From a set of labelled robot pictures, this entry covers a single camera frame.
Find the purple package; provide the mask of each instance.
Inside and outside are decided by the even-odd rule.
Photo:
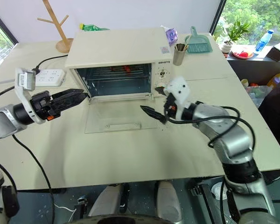
[[[174,44],[177,41],[177,31],[176,29],[172,28],[166,31],[166,36],[169,42],[169,46]]]

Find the power cord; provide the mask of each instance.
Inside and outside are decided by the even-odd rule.
[[[72,214],[71,214],[70,219],[68,220],[68,222],[71,221],[71,218],[73,217],[73,215],[75,214],[75,212],[76,212],[76,210],[77,210],[77,209],[71,210],[71,209],[69,209],[69,208],[67,208],[67,207],[58,206],[58,205],[56,205],[56,204],[55,204],[55,206],[56,206],[57,208],[59,208],[59,209],[66,209],[67,211],[71,211],[71,212],[72,212]]]
[[[1,170],[5,173],[5,175],[9,178],[11,184],[12,184],[13,187],[14,187],[15,192],[18,192],[17,187],[16,187],[16,185],[15,185],[15,182],[14,182],[14,180],[13,180],[13,177],[10,175],[10,173],[9,173],[9,172],[4,168],[4,166],[2,166],[1,164],[0,164],[0,169],[1,169]]]
[[[42,60],[41,62],[39,62],[39,64],[38,64],[34,69],[32,69],[32,71],[35,71],[36,74],[38,74],[38,73],[40,73],[39,66],[40,66],[42,63],[44,63],[44,62],[46,62],[46,61],[48,61],[48,60],[51,60],[51,59],[60,58],[60,57],[66,57],[66,56],[67,56],[67,55],[62,55],[62,56],[50,57],[50,58],[47,58],[47,59],[45,59],[45,60]]]
[[[35,162],[37,163],[37,165],[39,166],[39,168],[41,169],[42,171],[42,174],[44,176],[44,178],[46,179],[46,182],[47,182],[47,185],[48,185],[48,188],[49,188],[49,193],[50,193],[50,196],[51,196],[51,202],[52,202],[52,224],[54,223],[54,220],[55,220],[55,200],[54,200],[54,195],[53,195],[53,191],[52,191],[52,188],[51,188],[51,184],[50,184],[50,181],[47,177],[47,174],[46,172],[44,171],[42,165],[40,164],[40,162],[37,160],[36,156],[33,154],[33,152],[27,147],[25,146],[22,142],[20,142],[20,140],[17,139],[17,137],[13,134],[12,135],[13,139],[18,143],[20,144],[23,148],[25,148],[29,153],[30,155],[32,156],[32,158],[35,160]]]
[[[238,118],[241,117],[240,112],[238,111],[238,109],[231,107],[231,106],[222,106],[222,108],[224,109],[229,109],[229,110],[233,110],[235,113],[237,113]],[[213,143],[218,140],[219,138],[221,138],[223,135],[225,135],[226,133],[228,133],[232,128],[234,128],[235,125],[238,124],[238,120],[236,120],[227,130],[225,130],[224,132],[222,132],[221,134],[217,135],[215,138],[213,138],[212,140],[209,141],[209,143],[207,144],[208,147],[214,148]]]
[[[14,86],[9,87],[9,88],[7,88],[6,90],[3,90],[2,92],[0,92],[0,96],[3,95],[4,93],[10,91],[10,90],[13,90],[13,89],[14,89]]]
[[[222,185],[221,185],[221,189],[220,189],[220,213],[221,213],[221,219],[222,219],[222,223],[225,224],[225,216],[224,216],[224,210],[223,210],[223,189],[224,189],[224,184],[225,184],[225,177],[223,176],[223,180],[222,180]]]
[[[39,64],[34,68],[32,69],[33,71],[36,72],[36,74],[40,73],[40,70],[39,70],[39,66],[44,63],[45,61],[48,61],[48,60],[51,60],[51,59],[55,59],[55,58],[60,58],[60,57],[66,57],[67,55],[62,55],[62,56],[56,56],[56,57],[50,57],[50,58],[47,58],[45,60],[42,60],[41,62],[39,62]],[[13,90],[14,89],[14,86],[11,86],[9,88],[7,88],[6,90],[3,90],[2,92],[0,92],[0,96],[3,95],[4,93],[10,91],[10,90]]]
[[[67,56],[67,55],[62,55],[62,56],[56,56],[56,57],[50,57],[50,58],[44,59],[44,60],[42,60],[41,62],[39,62],[39,64],[38,64],[34,69],[32,69],[32,70],[35,71],[36,74],[38,74],[38,73],[40,72],[39,66],[40,66],[42,63],[44,63],[45,61],[48,61],[48,60],[51,60],[51,59],[55,59],[55,58],[66,57],[66,56]],[[11,86],[11,87],[9,87],[9,88],[7,88],[7,89],[1,91],[1,92],[0,92],[0,96],[3,95],[4,93],[10,91],[10,90],[13,90],[13,89],[14,89],[14,86]],[[50,184],[50,182],[49,182],[49,179],[48,179],[48,177],[47,177],[47,175],[46,175],[46,173],[45,173],[45,171],[44,171],[42,165],[41,165],[40,162],[37,160],[37,158],[34,156],[34,154],[32,153],[32,151],[31,151],[27,146],[25,146],[22,142],[20,142],[20,141],[16,138],[16,136],[15,136],[14,134],[13,134],[12,136],[13,136],[13,139],[14,139],[17,143],[19,143],[22,147],[24,147],[24,148],[31,154],[31,156],[33,157],[33,159],[35,160],[35,162],[37,163],[37,165],[40,167],[44,178],[46,179],[46,182],[47,182],[48,187],[49,187],[49,193],[50,193],[50,196],[51,196],[51,201],[52,201],[52,224],[53,224],[53,223],[54,223],[54,220],[55,220],[55,201],[54,201],[54,195],[53,195],[53,192],[52,192],[52,188],[51,188],[51,184]],[[6,174],[6,176],[9,178],[9,180],[10,180],[10,182],[12,183],[12,185],[13,185],[15,191],[17,192],[17,188],[16,188],[16,185],[15,185],[15,182],[14,182],[12,176],[10,175],[10,173],[9,173],[1,164],[0,164],[0,169],[1,169],[1,170]],[[71,215],[71,217],[70,217],[70,220],[71,220],[72,216],[74,215],[75,211],[76,211],[76,210],[73,211],[73,213],[72,213],[72,215]]]
[[[229,116],[229,115],[224,115],[224,116],[214,116],[214,117],[208,117],[208,118],[202,118],[202,119],[196,119],[196,120],[182,120],[182,121],[178,121],[178,120],[173,120],[171,119],[168,114],[167,114],[167,110],[164,108],[164,115],[165,115],[165,118],[166,120],[168,120],[169,122],[173,123],[173,124],[193,124],[193,123],[199,123],[199,122],[203,122],[203,121],[207,121],[207,120],[215,120],[215,119],[233,119],[233,120],[236,120],[236,121],[240,121],[242,123],[244,123],[251,131],[251,134],[252,134],[252,151],[254,151],[254,148],[255,148],[255,133],[254,133],[254,130],[252,128],[252,126],[247,122],[245,121],[244,119],[242,118],[239,118],[239,117],[234,117],[234,116]],[[232,126],[230,126],[228,128],[228,131],[230,131],[233,127],[235,126],[235,124],[233,124]],[[214,142],[214,139],[211,139],[209,141],[208,144]]]

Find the white table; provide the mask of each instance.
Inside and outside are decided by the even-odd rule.
[[[278,142],[209,38],[213,52],[186,55],[181,66],[174,66],[175,74],[188,81],[193,101],[238,108],[256,133],[254,157],[259,169],[280,169]],[[0,66],[0,91],[13,85],[16,67],[31,69],[45,58],[62,55],[54,45],[55,42],[16,45]],[[63,69],[65,60],[54,59],[41,68]],[[69,71],[61,87],[48,90],[53,94],[68,88],[79,88]],[[163,100],[156,99],[156,110],[160,112]],[[0,97],[0,106],[17,103],[13,91]],[[32,124],[16,135],[39,159],[53,188],[223,174],[214,150],[207,147],[208,139],[192,125],[160,124],[155,129],[85,134],[88,108],[85,100],[62,112],[60,118]],[[11,173],[18,189],[47,188],[34,160],[12,137],[0,140],[0,163]]]

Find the white wall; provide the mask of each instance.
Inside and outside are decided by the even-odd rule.
[[[79,24],[109,29],[158,27],[189,33],[190,26],[209,32],[220,0],[49,0],[67,37],[74,37]],[[0,0],[0,18],[19,42],[60,40],[42,0]]]

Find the tissue box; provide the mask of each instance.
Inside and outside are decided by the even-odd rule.
[[[280,61],[280,43],[273,46],[266,56],[268,56],[269,58],[275,61]]]

